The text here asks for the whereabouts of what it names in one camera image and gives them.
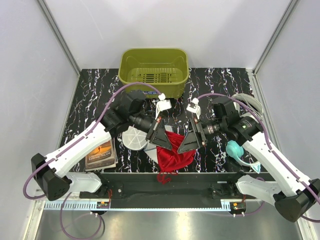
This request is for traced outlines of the white mesh laundry bag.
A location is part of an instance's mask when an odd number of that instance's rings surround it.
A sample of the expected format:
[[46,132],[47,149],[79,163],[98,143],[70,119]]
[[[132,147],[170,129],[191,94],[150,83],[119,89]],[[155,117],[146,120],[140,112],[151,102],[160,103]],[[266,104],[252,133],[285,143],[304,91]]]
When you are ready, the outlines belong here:
[[123,145],[132,151],[144,151],[151,160],[158,163],[157,147],[146,140],[147,134],[132,126],[122,133]]

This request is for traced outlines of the red bra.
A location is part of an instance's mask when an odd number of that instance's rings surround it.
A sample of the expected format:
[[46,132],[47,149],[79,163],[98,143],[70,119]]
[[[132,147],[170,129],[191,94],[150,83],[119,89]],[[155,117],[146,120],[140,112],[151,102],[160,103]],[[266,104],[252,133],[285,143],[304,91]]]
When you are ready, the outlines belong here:
[[171,181],[171,178],[166,177],[165,174],[177,174],[177,170],[193,162],[196,154],[196,150],[178,153],[178,148],[184,140],[184,136],[170,131],[166,131],[166,134],[171,143],[172,150],[160,146],[156,147],[156,156],[160,167],[157,181],[163,185]]

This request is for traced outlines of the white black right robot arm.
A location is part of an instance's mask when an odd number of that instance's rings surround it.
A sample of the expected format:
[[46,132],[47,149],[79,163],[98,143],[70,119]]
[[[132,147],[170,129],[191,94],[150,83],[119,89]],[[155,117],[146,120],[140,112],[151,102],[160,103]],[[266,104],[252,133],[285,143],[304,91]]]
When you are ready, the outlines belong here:
[[241,195],[260,199],[274,206],[290,222],[303,218],[320,201],[320,180],[310,179],[302,173],[271,142],[266,127],[257,115],[262,105],[255,98],[247,94],[229,97],[219,93],[215,93],[214,97],[214,119],[207,122],[200,120],[199,97],[188,104],[186,109],[195,117],[189,120],[188,132],[178,153],[197,150],[206,146],[210,137],[225,134],[229,139],[226,152],[230,157],[243,165],[240,157],[247,151],[257,160],[249,167],[259,173],[263,166],[275,181],[269,183],[242,173],[236,181],[227,185],[228,195],[235,199]]

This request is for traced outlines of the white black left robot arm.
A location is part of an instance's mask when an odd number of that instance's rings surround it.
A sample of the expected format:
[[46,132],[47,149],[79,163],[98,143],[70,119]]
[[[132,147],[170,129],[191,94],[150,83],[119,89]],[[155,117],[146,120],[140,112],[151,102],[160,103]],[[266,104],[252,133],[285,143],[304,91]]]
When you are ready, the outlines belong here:
[[163,93],[158,98],[155,117],[150,117],[142,113],[145,95],[137,90],[126,93],[73,140],[45,156],[40,153],[34,155],[31,158],[31,178],[37,182],[44,197],[55,201],[67,193],[87,192],[103,198],[108,193],[108,186],[98,174],[71,173],[70,169],[95,148],[129,127],[146,133],[145,139],[149,143],[171,150],[173,147],[160,116],[162,111],[171,108],[171,102]]

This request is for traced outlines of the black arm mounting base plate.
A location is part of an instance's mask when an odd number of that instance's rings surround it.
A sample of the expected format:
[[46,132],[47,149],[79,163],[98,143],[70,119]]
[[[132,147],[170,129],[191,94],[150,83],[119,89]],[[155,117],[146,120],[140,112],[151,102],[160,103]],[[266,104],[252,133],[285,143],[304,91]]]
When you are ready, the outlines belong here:
[[241,201],[236,190],[237,173],[101,173],[102,186],[95,193],[82,191],[81,199],[104,200],[111,193],[112,210],[129,211],[212,211],[226,207],[222,200]]

